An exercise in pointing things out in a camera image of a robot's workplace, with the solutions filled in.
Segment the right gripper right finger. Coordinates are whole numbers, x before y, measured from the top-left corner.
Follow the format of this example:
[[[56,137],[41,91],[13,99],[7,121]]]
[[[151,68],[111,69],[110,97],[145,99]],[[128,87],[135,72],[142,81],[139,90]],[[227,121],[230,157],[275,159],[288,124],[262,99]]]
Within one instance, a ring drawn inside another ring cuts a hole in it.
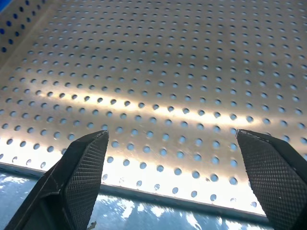
[[[307,161],[286,141],[236,133],[251,189],[274,230],[307,230]]]

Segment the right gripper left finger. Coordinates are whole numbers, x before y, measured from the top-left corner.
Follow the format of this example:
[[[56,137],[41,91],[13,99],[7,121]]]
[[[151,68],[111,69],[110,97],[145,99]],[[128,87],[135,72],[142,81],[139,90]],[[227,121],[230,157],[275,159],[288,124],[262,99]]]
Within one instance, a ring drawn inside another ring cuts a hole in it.
[[[4,230],[86,230],[98,196],[109,134],[73,141],[34,185]]]

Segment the perforated steel tray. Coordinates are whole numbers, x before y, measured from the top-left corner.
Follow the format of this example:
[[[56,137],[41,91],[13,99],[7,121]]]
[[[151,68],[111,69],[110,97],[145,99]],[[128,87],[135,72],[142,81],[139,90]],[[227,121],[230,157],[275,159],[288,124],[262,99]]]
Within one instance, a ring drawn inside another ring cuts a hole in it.
[[[107,130],[102,188],[265,219],[236,131],[307,159],[307,0],[11,0],[0,166],[47,171]]]

